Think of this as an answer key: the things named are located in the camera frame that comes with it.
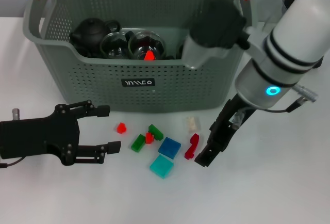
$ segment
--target green block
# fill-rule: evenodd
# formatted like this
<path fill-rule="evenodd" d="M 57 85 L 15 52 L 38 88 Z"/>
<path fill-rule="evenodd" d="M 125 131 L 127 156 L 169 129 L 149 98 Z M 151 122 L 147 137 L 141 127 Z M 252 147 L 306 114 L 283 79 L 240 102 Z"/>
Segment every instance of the green block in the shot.
<path fill-rule="evenodd" d="M 138 153 L 143 148 L 144 144 L 145 144 L 145 136 L 139 135 L 138 138 L 136 138 L 136 140 L 132 144 L 131 148 L 133 151 Z"/>
<path fill-rule="evenodd" d="M 164 139 L 163 133 L 161 131 L 159 131 L 158 128 L 156 128 L 152 124 L 149 126 L 149 133 L 152 133 L 155 140 L 163 140 Z"/>

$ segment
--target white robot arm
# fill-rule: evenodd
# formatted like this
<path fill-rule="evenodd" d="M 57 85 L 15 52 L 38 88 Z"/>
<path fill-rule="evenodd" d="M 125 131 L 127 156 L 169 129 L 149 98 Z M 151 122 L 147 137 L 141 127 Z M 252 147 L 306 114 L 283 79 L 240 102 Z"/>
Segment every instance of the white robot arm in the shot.
<path fill-rule="evenodd" d="M 224 106 L 210 128 L 205 149 L 195 159 L 202 166 L 209 166 L 226 149 L 235 131 L 255 110 L 271 108 L 290 89 L 302 97 L 287 112 L 305 101 L 314 102 L 317 95 L 297 83 L 330 48 L 330 0 L 295 0 L 270 35 L 252 28 L 247 34 L 242 28 L 243 18 L 237 16 L 233 7 L 222 1 L 216 5 L 221 7 L 212 6 L 191 28 L 183 62 L 197 69 L 209 57 L 225 55 L 234 44 L 246 50 L 252 59 L 236 78 L 237 95 Z M 212 24 L 213 20 L 221 20 L 219 23 L 225 27 Z M 219 27 L 219 32 L 206 36 L 203 30 L 212 26 Z"/>

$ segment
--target glass cup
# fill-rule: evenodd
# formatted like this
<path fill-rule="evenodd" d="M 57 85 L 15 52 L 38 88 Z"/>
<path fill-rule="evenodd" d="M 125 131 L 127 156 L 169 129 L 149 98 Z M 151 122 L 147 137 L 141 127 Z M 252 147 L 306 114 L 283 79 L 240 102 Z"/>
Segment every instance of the glass cup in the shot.
<path fill-rule="evenodd" d="M 126 33 L 124 32 L 113 32 L 106 35 L 100 44 L 103 57 L 106 59 L 129 59 L 125 36 Z"/>
<path fill-rule="evenodd" d="M 165 42 L 156 33 L 146 30 L 131 36 L 128 51 L 133 60 L 144 60 L 149 51 L 152 52 L 154 60 L 162 60 L 166 57 Z"/>

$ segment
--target teapot lid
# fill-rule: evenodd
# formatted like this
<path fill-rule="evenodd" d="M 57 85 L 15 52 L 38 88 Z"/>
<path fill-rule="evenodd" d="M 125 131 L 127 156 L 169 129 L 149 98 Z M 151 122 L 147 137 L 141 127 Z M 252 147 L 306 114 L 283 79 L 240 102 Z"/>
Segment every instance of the teapot lid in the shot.
<path fill-rule="evenodd" d="M 101 19 L 90 18 L 82 21 L 77 30 L 83 34 L 94 35 L 104 29 L 106 29 L 105 23 Z"/>

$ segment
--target teapot handle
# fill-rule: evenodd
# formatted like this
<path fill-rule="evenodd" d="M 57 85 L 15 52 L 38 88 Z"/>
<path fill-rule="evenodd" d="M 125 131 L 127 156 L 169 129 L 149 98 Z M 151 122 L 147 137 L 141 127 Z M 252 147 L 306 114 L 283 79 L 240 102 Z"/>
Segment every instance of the teapot handle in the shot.
<path fill-rule="evenodd" d="M 110 33 L 119 32 L 121 29 L 120 23 L 117 20 L 109 20 L 105 22 L 105 25 L 110 29 Z"/>

